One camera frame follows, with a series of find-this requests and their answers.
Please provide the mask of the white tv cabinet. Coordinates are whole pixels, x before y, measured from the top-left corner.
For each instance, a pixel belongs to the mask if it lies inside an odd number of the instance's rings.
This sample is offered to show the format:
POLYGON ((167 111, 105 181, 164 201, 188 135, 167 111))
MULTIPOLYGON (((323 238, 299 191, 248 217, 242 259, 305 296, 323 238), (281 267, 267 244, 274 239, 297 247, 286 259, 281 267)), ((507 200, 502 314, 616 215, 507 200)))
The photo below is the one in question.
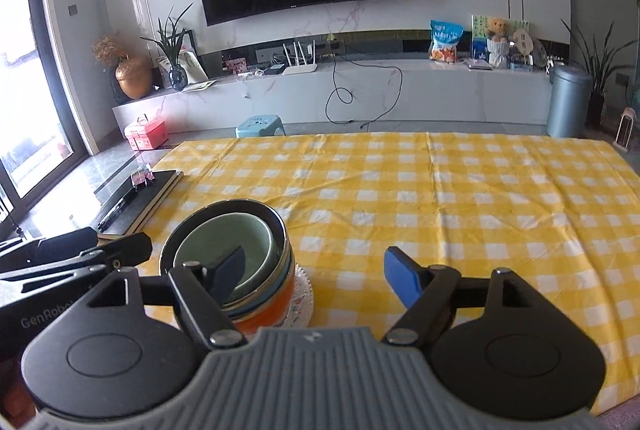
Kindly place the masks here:
POLYGON ((337 60, 311 74, 226 77, 201 91, 158 91, 113 112, 121 129, 159 116, 171 134, 229 135, 257 115, 278 115, 289 134, 540 133, 550 98, 542 72, 479 72, 429 60, 337 60))

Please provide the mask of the potted green plant left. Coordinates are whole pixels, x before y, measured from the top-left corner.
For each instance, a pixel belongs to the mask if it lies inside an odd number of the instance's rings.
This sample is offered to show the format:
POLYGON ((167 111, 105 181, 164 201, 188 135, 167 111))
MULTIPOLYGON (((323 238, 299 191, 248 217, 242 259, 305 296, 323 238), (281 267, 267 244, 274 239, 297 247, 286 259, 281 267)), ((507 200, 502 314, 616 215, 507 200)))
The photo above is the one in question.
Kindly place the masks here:
POLYGON ((183 39, 189 33, 186 27, 181 25, 183 16, 192 8, 190 3, 177 17, 168 15, 165 20, 157 20, 157 38, 142 37, 146 42, 153 42, 165 55, 169 63, 168 78, 171 87, 178 92, 183 91, 188 85, 186 70, 180 64, 180 52, 183 39))

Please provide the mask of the black notebook with pen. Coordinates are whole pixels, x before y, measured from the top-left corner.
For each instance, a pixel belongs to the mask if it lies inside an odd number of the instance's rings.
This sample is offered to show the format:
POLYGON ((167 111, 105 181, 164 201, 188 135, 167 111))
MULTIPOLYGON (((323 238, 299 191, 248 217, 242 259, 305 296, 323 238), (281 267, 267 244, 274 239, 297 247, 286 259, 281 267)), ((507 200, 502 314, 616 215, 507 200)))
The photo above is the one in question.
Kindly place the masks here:
POLYGON ((113 240, 140 232, 181 180, 179 170, 154 171, 154 179, 134 185, 126 179, 99 210, 90 226, 99 239, 113 240))

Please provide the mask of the pink small stand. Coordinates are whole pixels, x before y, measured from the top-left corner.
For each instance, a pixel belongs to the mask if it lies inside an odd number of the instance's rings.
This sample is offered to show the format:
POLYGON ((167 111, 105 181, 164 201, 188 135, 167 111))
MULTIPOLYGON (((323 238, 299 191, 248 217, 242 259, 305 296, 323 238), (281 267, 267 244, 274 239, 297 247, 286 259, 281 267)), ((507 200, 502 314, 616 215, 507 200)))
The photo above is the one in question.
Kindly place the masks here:
POLYGON ((618 124, 613 146, 624 153, 629 152, 636 119, 637 113, 632 107, 626 107, 620 115, 620 123, 618 124))

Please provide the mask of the yellow checkered tablecloth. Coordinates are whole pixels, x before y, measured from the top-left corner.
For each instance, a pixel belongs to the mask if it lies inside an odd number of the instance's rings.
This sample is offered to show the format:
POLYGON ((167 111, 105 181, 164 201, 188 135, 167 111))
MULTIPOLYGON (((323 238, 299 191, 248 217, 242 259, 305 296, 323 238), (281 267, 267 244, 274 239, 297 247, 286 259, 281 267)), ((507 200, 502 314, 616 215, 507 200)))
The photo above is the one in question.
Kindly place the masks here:
POLYGON ((284 220, 314 290, 314 326, 382 335, 402 306, 383 254, 465 276, 512 268, 600 346, 594 411, 639 392, 639 178, 605 142, 360 133, 185 142, 182 179, 145 224, 156 248, 191 213, 250 198, 284 220))

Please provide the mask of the light blue plastic stool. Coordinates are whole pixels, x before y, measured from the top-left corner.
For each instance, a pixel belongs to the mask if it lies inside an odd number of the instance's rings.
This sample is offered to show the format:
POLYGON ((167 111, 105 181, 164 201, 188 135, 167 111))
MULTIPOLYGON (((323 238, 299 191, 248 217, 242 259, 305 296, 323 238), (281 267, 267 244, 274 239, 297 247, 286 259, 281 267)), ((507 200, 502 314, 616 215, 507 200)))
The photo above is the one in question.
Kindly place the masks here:
POLYGON ((253 116, 235 128, 237 138, 265 138, 266 136, 285 135, 283 122, 278 115, 253 116))

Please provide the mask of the clear glass beaded plate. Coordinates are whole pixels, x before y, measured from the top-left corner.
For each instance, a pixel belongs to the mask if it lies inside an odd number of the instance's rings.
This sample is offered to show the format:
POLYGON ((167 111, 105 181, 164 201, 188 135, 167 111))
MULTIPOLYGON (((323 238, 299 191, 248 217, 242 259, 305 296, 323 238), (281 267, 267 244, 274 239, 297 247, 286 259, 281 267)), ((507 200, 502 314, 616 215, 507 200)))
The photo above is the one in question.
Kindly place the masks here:
POLYGON ((296 265, 294 291, 288 314, 283 320, 285 328, 305 328, 314 314, 314 291, 305 270, 296 265))

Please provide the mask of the copper round vase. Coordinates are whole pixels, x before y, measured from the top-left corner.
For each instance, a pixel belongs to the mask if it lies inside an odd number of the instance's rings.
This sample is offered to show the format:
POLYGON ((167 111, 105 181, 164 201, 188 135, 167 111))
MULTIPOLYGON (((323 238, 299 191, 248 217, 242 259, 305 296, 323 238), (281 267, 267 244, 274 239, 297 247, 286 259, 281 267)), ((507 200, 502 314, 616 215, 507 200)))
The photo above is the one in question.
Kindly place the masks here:
POLYGON ((115 69, 115 78, 122 92, 132 100, 145 98, 152 89, 152 72, 149 60, 144 56, 121 60, 115 69))

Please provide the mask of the green ceramic bowl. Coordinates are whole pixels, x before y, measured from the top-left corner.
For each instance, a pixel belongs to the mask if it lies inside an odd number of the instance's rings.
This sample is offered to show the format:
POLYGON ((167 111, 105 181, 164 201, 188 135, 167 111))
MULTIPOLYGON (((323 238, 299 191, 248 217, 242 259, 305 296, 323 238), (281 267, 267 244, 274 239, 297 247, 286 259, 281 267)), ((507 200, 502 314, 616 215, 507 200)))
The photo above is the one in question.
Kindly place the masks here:
POLYGON ((237 246, 244 250, 245 270, 224 304, 232 306, 239 302, 252 302, 251 296, 274 288, 283 270, 276 238, 259 216, 232 212, 204 222, 178 247, 174 265, 198 261, 203 266, 213 266, 237 246))

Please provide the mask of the white wifi router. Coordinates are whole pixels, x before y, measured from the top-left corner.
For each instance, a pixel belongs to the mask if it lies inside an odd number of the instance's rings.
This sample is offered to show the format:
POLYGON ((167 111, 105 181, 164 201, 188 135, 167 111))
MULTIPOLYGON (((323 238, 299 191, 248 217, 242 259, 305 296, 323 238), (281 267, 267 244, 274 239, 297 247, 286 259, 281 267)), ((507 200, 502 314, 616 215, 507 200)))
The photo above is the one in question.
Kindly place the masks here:
POLYGON ((311 60, 307 60, 306 54, 300 42, 294 41, 292 43, 292 48, 294 51, 294 58, 291 58, 290 54, 288 54, 288 51, 285 51, 288 66, 284 68, 283 75, 292 76, 311 74, 312 72, 315 72, 317 70, 318 64, 316 62, 315 43, 311 45, 311 60))

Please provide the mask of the orange steel bowl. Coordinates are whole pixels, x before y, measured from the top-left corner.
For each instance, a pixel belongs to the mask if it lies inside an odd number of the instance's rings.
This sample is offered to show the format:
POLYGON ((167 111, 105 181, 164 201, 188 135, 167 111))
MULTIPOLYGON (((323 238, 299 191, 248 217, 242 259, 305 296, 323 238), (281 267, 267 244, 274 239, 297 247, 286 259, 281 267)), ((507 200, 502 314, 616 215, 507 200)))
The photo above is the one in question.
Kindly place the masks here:
POLYGON ((232 322, 244 335, 254 335, 259 328, 273 327, 284 320, 290 308, 295 285, 295 273, 288 273, 283 285, 261 306, 248 314, 232 317, 232 322))

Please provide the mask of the blue steel bowl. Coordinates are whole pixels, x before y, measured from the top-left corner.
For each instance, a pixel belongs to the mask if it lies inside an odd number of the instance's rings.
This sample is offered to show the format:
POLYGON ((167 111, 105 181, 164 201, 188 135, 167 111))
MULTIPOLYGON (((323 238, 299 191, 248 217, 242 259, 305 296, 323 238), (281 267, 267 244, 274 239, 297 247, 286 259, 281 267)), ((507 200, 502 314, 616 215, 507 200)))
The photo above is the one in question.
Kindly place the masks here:
POLYGON ((202 267, 205 290, 232 320, 291 299, 295 258, 288 230, 263 202, 214 202, 182 221, 160 252, 160 272, 193 262, 202 267))

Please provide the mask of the brown teddy bear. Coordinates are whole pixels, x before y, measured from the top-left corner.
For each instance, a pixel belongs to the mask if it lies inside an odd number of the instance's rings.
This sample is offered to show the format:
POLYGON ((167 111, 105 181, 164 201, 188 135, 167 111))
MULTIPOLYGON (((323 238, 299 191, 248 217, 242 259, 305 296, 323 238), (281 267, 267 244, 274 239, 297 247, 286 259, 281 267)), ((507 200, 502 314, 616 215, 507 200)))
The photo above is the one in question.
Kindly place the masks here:
POLYGON ((491 16, 487 19, 486 37, 493 42, 506 41, 508 21, 501 17, 491 16))

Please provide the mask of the grey metal trash can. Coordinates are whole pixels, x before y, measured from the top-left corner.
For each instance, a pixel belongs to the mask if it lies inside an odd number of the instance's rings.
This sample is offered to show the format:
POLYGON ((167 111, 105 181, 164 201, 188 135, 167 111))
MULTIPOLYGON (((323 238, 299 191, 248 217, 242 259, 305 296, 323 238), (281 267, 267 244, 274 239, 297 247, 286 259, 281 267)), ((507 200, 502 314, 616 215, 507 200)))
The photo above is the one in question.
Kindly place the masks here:
POLYGON ((546 131, 552 138, 580 138, 586 124, 592 78, 567 65, 550 70, 552 86, 546 131))

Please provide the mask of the blue snack bag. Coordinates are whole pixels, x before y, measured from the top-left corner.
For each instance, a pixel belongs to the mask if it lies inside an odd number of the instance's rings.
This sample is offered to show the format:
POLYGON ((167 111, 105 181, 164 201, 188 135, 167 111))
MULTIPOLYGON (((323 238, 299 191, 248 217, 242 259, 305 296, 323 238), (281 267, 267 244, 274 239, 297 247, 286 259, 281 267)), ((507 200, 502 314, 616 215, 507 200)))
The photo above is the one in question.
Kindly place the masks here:
POLYGON ((457 46, 464 28, 455 23, 442 20, 431 21, 430 59, 435 62, 452 64, 457 61, 457 46))

